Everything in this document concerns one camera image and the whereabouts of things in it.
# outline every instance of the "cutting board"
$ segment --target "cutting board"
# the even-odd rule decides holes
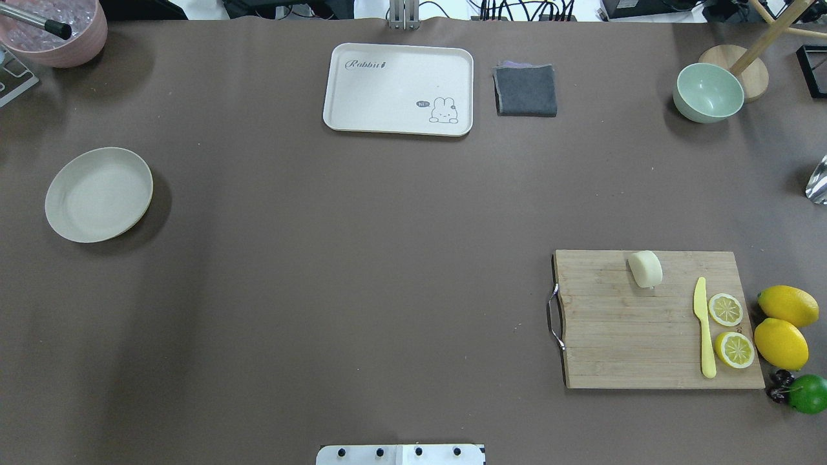
[[[732,252],[653,251],[663,282],[638,287],[627,262],[637,251],[558,250],[563,366],[570,388],[763,389],[758,355],[752,366],[730,368],[717,358],[718,375],[700,372],[700,323],[692,312],[699,276],[707,299],[719,292],[737,298],[743,321],[725,327],[710,318],[712,340],[725,331],[753,339]]]

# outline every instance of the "rabbit cartoon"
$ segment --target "rabbit cartoon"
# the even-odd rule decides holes
[[[458,122],[457,106],[453,98],[437,97],[433,101],[430,122]]]

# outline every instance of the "wooden pole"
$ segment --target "wooden pole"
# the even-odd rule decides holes
[[[747,53],[743,54],[732,65],[732,68],[729,68],[729,72],[736,76],[743,73],[747,66],[750,66],[813,2],[814,0],[795,0],[758,38],[753,46],[749,47]]]
[[[775,19],[772,18],[770,13],[764,8],[761,3],[758,3],[758,0],[749,0],[749,4],[753,6],[756,12],[764,19],[767,24],[773,24]],[[795,27],[788,27],[784,30],[785,34],[795,34],[796,36],[804,36],[804,37],[812,37],[814,39],[821,39],[822,41],[827,41],[827,34],[824,32],[818,31],[807,31],[806,29],[796,29]]]

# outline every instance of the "lemon half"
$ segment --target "lemon half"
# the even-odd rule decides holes
[[[710,299],[710,316],[717,324],[735,326],[743,320],[743,307],[729,294],[715,294]]]
[[[755,347],[749,338],[735,331],[721,333],[715,340],[715,353],[732,368],[746,368],[755,360]]]

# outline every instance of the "table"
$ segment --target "table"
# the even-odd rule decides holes
[[[112,24],[0,111],[3,463],[313,463],[338,443],[471,442],[498,463],[821,463],[827,415],[757,391],[573,391],[545,301],[556,249],[731,250],[748,302],[827,302],[827,147],[784,36],[770,89],[698,125],[678,71],[760,26],[384,21]],[[462,138],[335,132],[330,53],[475,58]],[[556,118],[498,117],[491,67],[552,62]],[[46,189],[122,146],[155,178],[111,241],[65,241]],[[827,375],[827,324],[805,329]],[[771,368],[764,365],[765,372]]]

